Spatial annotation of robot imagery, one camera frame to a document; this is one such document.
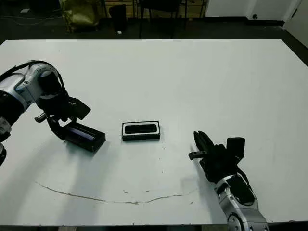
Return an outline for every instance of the black rectangular box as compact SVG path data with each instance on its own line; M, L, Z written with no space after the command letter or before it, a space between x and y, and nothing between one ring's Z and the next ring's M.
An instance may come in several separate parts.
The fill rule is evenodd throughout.
M149 140L160 138L158 121L129 122L122 124L124 141Z
M105 133L76 122L71 122L63 128L66 132L65 140L90 152L97 151L106 141Z

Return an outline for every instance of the chair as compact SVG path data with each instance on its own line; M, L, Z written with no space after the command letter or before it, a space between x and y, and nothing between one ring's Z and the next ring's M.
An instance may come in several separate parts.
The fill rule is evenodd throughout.
M201 10L200 10L200 18L203 18L203 16L204 16L203 10L206 9L206 5L205 4L208 4L208 1L202 0Z
M171 18L173 18L173 13L174 12L176 13L175 19L174 19L174 25L171 31L171 38L173 38L175 20L178 17L179 6L181 2L182 2L181 0L139 0L140 12L141 12L139 38L141 38L141 33L142 33L142 21L143 21L144 8L149 10L150 19L152 19L151 10L170 12Z

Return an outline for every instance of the white wall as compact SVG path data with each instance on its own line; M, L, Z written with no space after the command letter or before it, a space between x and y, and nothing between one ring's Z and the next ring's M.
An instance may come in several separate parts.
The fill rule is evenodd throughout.
M286 13L292 14L298 0L254 0L247 8L247 18L256 14L258 20L287 20Z
M246 16L249 0L208 0L206 17L241 17Z
M295 16L283 28L308 48L308 0L303 0Z
M206 17L242 17L284 20L292 16L301 0L208 0Z

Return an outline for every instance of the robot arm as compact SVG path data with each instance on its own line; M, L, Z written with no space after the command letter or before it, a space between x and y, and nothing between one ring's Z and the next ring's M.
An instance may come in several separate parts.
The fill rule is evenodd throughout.
M0 76L0 165L6 151L1 144L11 132L11 126L27 108L36 103L44 112L35 118L47 120L51 130L65 139L59 120L76 122L90 111L78 99L69 97L59 72L44 61L29 61L15 66Z
M203 132L194 132L199 152L189 153L191 160L202 158L200 165L207 179L215 183L215 192L231 231L268 231L265 218L258 209L247 176L237 164L244 157L243 138L228 138L227 148L214 145Z

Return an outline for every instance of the white table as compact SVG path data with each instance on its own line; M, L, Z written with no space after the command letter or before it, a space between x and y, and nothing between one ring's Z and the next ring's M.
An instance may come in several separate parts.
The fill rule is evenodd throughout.
M281 40L0 46L1 73L33 59L59 70L92 109L81 123L107 142L94 156L63 142L34 121L41 111L32 105L3 143L0 225L226 223L213 185L188 158L194 130L215 143L246 139L239 165L268 222L307 220L308 68ZM145 120L159 120L160 141L121 140L122 122Z

